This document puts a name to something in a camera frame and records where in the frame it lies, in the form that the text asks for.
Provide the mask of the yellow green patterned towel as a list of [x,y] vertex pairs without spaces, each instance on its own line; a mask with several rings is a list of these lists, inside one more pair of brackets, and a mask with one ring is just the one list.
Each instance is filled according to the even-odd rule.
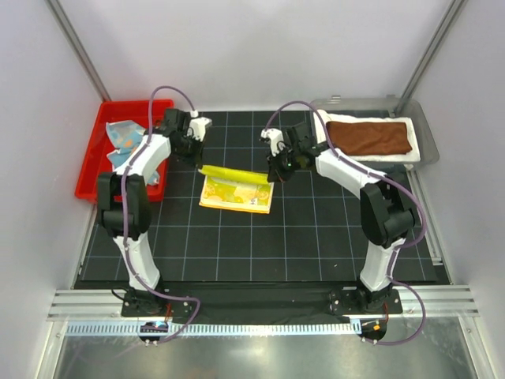
[[203,165],[204,176],[199,205],[235,212],[269,214],[274,183],[265,173]]

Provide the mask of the colourful patterned towel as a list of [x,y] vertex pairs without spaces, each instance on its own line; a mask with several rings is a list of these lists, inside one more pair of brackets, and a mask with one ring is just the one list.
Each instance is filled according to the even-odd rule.
[[112,144],[112,151],[107,153],[112,170],[115,174],[122,175],[130,164],[129,174],[144,176],[144,181],[149,186],[160,183],[158,166],[160,160],[155,155],[156,147],[150,145],[132,163],[132,158],[137,155],[137,149],[146,146],[146,129],[132,120],[120,122],[107,122],[106,133]]

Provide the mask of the brown towel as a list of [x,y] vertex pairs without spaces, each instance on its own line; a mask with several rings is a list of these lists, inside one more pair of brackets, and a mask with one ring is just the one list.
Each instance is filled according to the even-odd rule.
[[326,124],[331,142],[348,156],[404,155],[413,150],[404,122]]

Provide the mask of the white towel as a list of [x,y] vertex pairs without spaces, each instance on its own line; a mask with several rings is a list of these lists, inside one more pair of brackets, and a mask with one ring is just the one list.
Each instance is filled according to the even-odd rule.
[[413,121],[411,118],[400,117],[400,118],[388,118],[388,117],[354,117],[345,114],[335,114],[328,113],[322,109],[317,110],[312,114],[312,124],[314,129],[314,134],[316,135],[316,140],[320,143],[327,143],[327,138],[324,133],[324,128],[327,128],[326,124],[330,121],[339,122],[404,122],[407,126],[408,140],[411,144],[413,150],[404,155],[388,155],[388,156],[349,156],[356,161],[361,162],[381,162],[381,163],[418,163],[421,161],[421,153],[419,148],[419,143],[417,142],[417,137],[415,129],[413,126]]

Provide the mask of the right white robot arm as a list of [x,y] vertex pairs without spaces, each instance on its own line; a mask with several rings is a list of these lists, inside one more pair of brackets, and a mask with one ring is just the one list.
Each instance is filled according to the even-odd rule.
[[352,160],[326,142],[319,142],[308,125],[266,128],[260,139],[269,146],[269,182],[286,182],[299,170],[315,170],[339,184],[360,202],[361,229],[368,239],[365,265],[351,295],[363,313],[378,313],[391,298],[393,271],[399,250],[420,224],[412,194],[394,178]]

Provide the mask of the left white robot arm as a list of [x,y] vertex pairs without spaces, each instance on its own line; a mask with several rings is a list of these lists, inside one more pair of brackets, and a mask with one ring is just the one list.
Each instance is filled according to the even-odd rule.
[[117,152],[126,158],[97,178],[98,223],[120,249],[129,274],[122,299],[124,316],[159,316],[166,309],[169,300],[148,241],[152,222],[148,183],[171,155],[201,167],[211,124],[197,111],[168,108],[158,126],[145,129],[133,121],[107,125],[118,139]]

